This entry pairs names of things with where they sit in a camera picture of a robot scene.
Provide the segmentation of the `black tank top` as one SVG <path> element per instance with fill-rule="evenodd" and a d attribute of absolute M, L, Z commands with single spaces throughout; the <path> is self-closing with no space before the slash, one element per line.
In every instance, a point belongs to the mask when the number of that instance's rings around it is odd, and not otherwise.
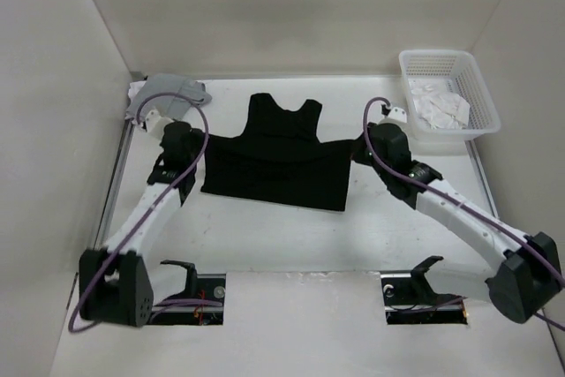
<path fill-rule="evenodd" d="M 332 212 L 346 208 L 354 141 L 321 142 L 322 104 L 307 99 L 281 108 L 269 93 L 253 94 L 236 137 L 212 135 L 201 191 Z"/>

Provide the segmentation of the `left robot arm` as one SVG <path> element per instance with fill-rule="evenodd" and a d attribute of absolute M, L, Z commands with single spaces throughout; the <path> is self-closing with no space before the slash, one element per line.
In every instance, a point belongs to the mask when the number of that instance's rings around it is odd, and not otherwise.
<path fill-rule="evenodd" d="M 79 259 L 79 301 L 70 332 L 79 332 L 76 319 L 86 321 L 88 328 L 140 328 L 174 307 L 200 309 L 208 304 L 198 296 L 192 263 L 163 260 L 155 272 L 147 270 L 153 244 L 192 191 L 208 139 L 207 128 L 195 129 L 183 121 L 164 125 L 162 152 L 138 205 L 101 248 L 87 249 Z"/>

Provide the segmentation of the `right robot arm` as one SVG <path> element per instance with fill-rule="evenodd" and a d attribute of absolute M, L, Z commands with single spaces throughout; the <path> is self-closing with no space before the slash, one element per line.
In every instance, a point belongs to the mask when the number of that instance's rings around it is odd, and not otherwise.
<path fill-rule="evenodd" d="M 486 262 L 472 268 L 438 255 L 426 258 L 411 270 L 409 282 L 419 304 L 440 306 L 456 298 L 475 298 L 523 324 L 563 289 L 551 237 L 514 229 L 456 193 L 441 173 L 412 158 L 398 125 L 365 124 L 352 159 L 372 167 L 394 198 L 434 219 Z"/>

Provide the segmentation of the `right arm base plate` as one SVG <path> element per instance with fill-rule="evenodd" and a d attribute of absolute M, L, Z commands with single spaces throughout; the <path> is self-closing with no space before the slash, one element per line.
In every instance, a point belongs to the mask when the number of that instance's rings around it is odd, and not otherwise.
<path fill-rule="evenodd" d="M 388 325 L 466 325 L 464 298 L 437 294 L 409 272 L 381 273 L 380 283 Z"/>

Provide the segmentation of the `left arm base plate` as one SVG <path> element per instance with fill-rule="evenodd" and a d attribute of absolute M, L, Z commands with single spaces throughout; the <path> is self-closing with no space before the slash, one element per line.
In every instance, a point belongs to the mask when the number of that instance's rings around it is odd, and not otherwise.
<path fill-rule="evenodd" d="M 191 288 L 158 302 L 147 325 L 221 326 L 226 282 L 225 274 L 198 275 Z"/>

